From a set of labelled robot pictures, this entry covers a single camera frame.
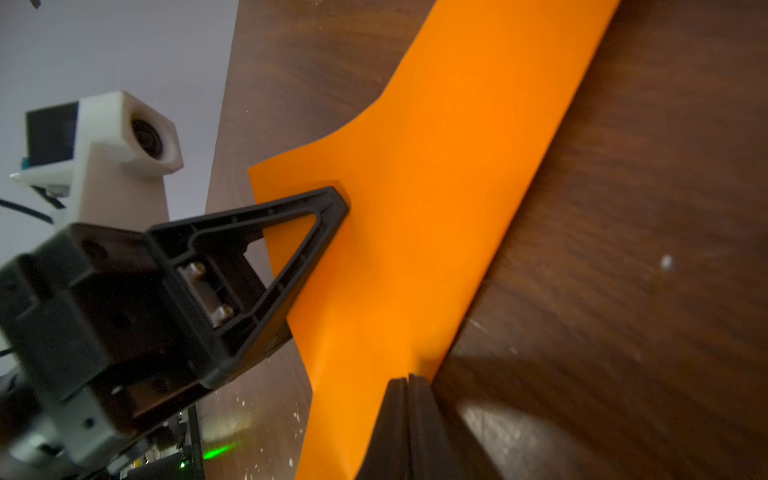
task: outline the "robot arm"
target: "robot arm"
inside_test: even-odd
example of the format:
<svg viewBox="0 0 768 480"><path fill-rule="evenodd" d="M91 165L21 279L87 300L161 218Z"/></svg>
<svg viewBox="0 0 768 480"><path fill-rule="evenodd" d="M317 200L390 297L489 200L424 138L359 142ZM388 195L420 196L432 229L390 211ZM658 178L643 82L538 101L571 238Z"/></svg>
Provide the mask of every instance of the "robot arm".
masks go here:
<svg viewBox="0 0 768 480"><path fill-rule="evenodd" d="M327 187L168 223L174 126L123 92L30 112L28 140L14 179L68 200L55 234L0 270L0 329L19 363L0 393L0 419L14 419L0 478L114 475L246 354L290 339L285 315L348 207ZM248 244L305 215L314 228L264 285Z"/></svg>

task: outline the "wood grain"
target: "wood grain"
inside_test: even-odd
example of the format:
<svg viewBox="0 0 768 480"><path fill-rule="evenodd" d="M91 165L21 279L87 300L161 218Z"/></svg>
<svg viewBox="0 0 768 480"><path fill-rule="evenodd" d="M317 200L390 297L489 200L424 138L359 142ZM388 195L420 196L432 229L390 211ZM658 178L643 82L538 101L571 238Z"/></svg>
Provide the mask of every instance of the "wood grain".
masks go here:
<svg viewBox="0 0 768 480"><path fill-rule="evenodd" d="M430 5L241 0L208 210L376 99ZM758 1L619 7L434 382L471 478L768 477L766 25ZM254 478L292 475L309 384L277 355L225 388L264 407L208 478L261 445L283 469ZM204 428L237 412L216 401Z"/></svg>

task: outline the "white wall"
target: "white wall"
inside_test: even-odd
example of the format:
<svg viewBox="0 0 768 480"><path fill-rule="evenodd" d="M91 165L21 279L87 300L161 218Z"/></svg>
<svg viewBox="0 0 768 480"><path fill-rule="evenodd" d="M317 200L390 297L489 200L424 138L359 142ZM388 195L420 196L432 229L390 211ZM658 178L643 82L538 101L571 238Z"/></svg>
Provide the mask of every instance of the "white wall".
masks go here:
<svg viewBox="0 0 768 480"><path fill-rule="evenodd" d="M237 0L0 0L0 197L50 210L8 179L27 154L27 110L125 90L176 124L171 219L202 214L236 13ZM0 208L0 265L52 231Z"/></svg>

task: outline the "black cable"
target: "black cable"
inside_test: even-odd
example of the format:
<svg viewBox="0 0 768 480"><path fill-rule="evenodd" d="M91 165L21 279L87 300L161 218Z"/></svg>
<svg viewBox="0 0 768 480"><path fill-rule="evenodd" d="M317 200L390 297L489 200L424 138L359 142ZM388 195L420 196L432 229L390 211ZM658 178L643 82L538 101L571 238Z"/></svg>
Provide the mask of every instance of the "black cable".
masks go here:
<svg viewBox="0 0 768 480"><path fill-rule="evenodd" d="M29 207L25 207L24 205L14 204L13 202L9 202L7 200L3 200L0 198L0 207L10 208L11 210L16 210L17 212L20 212L22 214L27 214L30 217L37 218L39 220L43 220L44 222L53 224L53 219L50 218L46 214L41 214L37 210L33 210Z"/></svg>
<svg viewBox="0 0 768 480"><path fill-rule="evenodd" d="M64 204L55 198L48 195L48 192L45 191L43 187L38 187L36 185L32 185L32 190L36 191L40 197L42 197L43 200L47 201L50 205L53 206L56 210L61 210L65 208Z"/></svg>

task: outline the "metal screw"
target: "metal screw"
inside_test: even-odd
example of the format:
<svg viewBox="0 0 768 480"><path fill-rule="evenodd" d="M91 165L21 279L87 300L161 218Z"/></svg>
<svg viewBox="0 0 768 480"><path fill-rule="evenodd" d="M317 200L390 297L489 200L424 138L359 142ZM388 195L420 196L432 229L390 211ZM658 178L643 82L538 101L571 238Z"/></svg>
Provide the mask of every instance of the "metal screw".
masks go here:
<svg viewBox="0 0 768 480"><path fill-rule="evenodd" d="M214 328L221 326L224 320L229 319L235 313L234 309L227 305L219 305L213 313L210 314L210 321L214 324Z"/></svg>
<svg viewBox="0 0 768 480"><path fill-rule="evenodd" d="M205 275L205 265L201 262L192 262L182 269L182 273L190 281L199 280Z"/></svg>

